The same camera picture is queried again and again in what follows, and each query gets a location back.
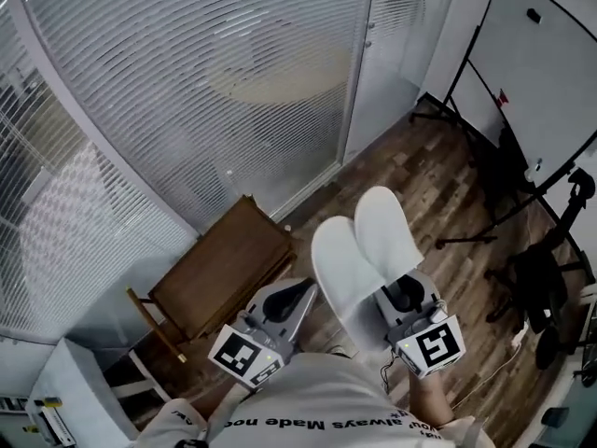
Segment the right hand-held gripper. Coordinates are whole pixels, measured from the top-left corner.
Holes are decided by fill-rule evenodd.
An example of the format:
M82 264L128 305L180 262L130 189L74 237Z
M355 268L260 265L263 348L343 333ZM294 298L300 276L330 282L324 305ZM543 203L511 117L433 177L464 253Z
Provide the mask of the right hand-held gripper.
M423 379L458 361L465 354L465 342L457 317L448 315L433 280L422 272L407 273L405 280L407 294L393 283L378 290L375 298L387 323L402 320L410 309L423 311L387 334L394 353L412 374Z

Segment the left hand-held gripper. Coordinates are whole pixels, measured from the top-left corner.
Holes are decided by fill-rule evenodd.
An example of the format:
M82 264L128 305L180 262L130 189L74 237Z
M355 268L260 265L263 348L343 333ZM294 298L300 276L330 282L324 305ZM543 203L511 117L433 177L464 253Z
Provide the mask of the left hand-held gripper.
M298 337L316 295L311 277L283 278L262 287L246 311L223 326L208 359L256 390L295 355L297 345L291 339Z

